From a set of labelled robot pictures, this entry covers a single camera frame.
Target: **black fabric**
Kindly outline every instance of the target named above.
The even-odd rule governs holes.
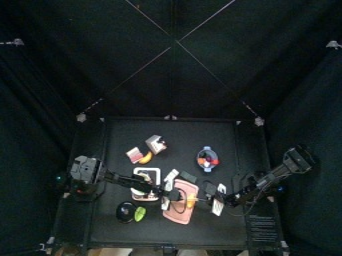
[[[2,7],[75,113],[105,98],[89,113],[252,118],[244,100],[266,117],[341,36],[340,1],[11,1]]]
[[[304,241],[341,255],[341,52],[333,51],[293,92],[270,119],[270,153],[274,161],[286,147],[306,144],[318,157],[317,168],[286,182],[281,200],[284,228],[292,243]]]
[[[12,38],[0,24],[0,38]],[[20,48],[0,47],[0,254],[31,252],[55,221],[54,176],[66,171],[74,117]]]
[[[333,134],[340,128],[336,70],[341,53],[325,46],[330,40],[342,38],[342,2],[135,0],[131,3],[138,9],[129,1],[0,2],[0,42],[22,38],[26,43],[19,47],[0,44],[0,136],[6,152],[2,175],[10,176],[4,170],[15,166],[23,172],[22,183],[35,184],[20,191],[15,200],[15,186],[7,182],[12,176],[2,179],[3,209],[7,209],[2,211],[7,216],[2,218],[2,224],[6,223],[2,238],[7,237],[2,242],[7,247],[0,247],[26,247],[46,237],[49,221],[35,218],[40,210],[34,209],[47,209],[49,202],[30,195],[42,195],[36,192],[46,179],[67,165],[74,116],[105,98],[87,110],[91,115],[252,118],[244,101],[266,120],[270,117],[274,164],[288,146],[305,141],[321,155],[320,173],[325,173],[316,177],[316,186],[305,183],[314,191],[313,200],[322,204],[306,200],[313,197],[309,190],[305,196],[290,192],[284,204],[286,231],[294,243],[302,239],[309,246],[316,244],[338,253],[340,233],[329,227],[341,220],[333,216],[320,219],[320,225],[313,223],[320,212],[330,213],[338,207],[334,198],[338,171],[333,175],[329,171],[340,167],[338,144],[332,144],[338,141],[333,141]],[[47,174],[45,167],[57,169]],[[28,170],[38,172],[35,176],[26,176]],[[298,180],[309,182],[306,177]],[[318,200],[328,191],[332,203]],[[308,207],[297,206],[297,214],[290,200],[298,204],[306,202]],[[16,215],[19,202],[23,205],[26,202],[27,207],[32,202],[27,219]],[[18,230],[22,231],[28,219],[46,224],[32,222],[28,228],[32,233],[24,234]]]

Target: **table surface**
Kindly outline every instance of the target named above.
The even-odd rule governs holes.
[[[146,153],[149,148],[145,141],[153,135],[163,136],[169,147],[154,156],[149,164],[134,165],[126,152],[139,147]],[[197,154],[205,146],[213,148],[221,161],[211,173],[205,173],[197,164]],[[216,185],[224,183],[228,193],[232,193],[241,189],[234,182],[237,177],[241,180],[249,172],[269,170],[264,131],[250,121],[237,123],[226,120],[166,121],[109,118],[106,125],[98,121],[81,127],[71,163],[79,155],[103,159],[107,168],[126,176],[131,176],[137,167],[159,168],[162,180],[173,169],[187,171],[198,177],[197,185],[202,198],[205,198],[203,183],[206,181],[211,181]],[[147,209],[146,217],[141,222],[122,224],[118,221],[115,211],[123,201],[131,201],[137,206]],[[161,200],[134,201],[130,189],[107,183],[105,194],[91,203],[91,206],[82,207],[89,207],[91,213],[83,218],[91,218],[91,220],[89,230],[82,229],[79,237],[82,232],[85,234],[87,231],[87,242],[93,246],[158,247],[171,244],[178,248],[246,248],[246,219],[229,214],[244,214],[242,206],[234,209],[225,207],[218,217],[210,212],[211,207],[205,202],[198,202],[190,223],[183,225],[163,217]],[[65,217],[65,225],[75,224],[71,220],[66,223]],[[66,228],[59,228],[65,240],[78,240],[77,234],[66,235],[66,232]]]

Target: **pink object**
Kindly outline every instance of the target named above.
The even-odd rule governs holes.
[[[193,194],[194,197],[198,196],[198,186],[191,184],[190,182],[177,179],[174,187],[181,188],[182,190],[185,190],[186,193],[187,193],[187,197],[190,196],[190,194]],[[181,195],[185,198],[186,195],[185,195],[185,192],[182,190],[181,190]],[[177,208],[177,210],[179,212],[182,212],[185,210],[185,207],[186,207],[186,211],[183,213],[178,213],[175,211],[174,207],[171,206],[171,204],[174,205],[174,207]],[[171,221],[177,222],[177,223],[189,224],[190,218],[191,218],[191,215],[193,215],[193,210],[194,210],[194,207],[187,208],[186,200],[182,200],[182,201],[178,201],[178,202],[173,201],[170,203],[169,211],[163,211],[163,216],[167,219],[170,219]]]

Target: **cable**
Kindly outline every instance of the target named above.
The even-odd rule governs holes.
[[[269,182],[269,183],[266,184],[266,186],[264,187],[264,189],[260,191],[257,197],[254,198],[253,205],[252,205],[250,209],[248,210],[248,212],[246,212],[245,214],[237,215],[237,214],[233,214],[233,213],[229,212],[229,211],[228,211],[228,213],[229,213],[232,216],[234,216],[234,217],[245,217],[245,216],[252,212],[253,207],[254,207],[254,205],[257,204],[257,201],[258,201],[258,199],[260,199],[262,193],[266,191],[266,189],[269,188],[270,185],[272,185],[272,182]]]
[[[170,205],[173,206],[174,210],[177,211],[177,213],[183,214],[186,212],[187,209],[187,192],[182,189],[182,188],[177,188],[179,191],[182,191],[185,193],[185,209],[182,211],[178,211],[177,207],[174,206],[173,202],[170,202]]]

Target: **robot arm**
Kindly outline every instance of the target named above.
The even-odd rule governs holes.
[[[302,146],[292,148],[284,156],[284,163],[277,166],[272,172],[261,179],[254,180],[253,184],[246,186],[237,193],[226,195],[216,192],[214,198],[230,207],[245,204],[257,195],[262,195],[269,187],[274,186],[293,174],[304,174],[313,169],[316,161],[312,154]]]

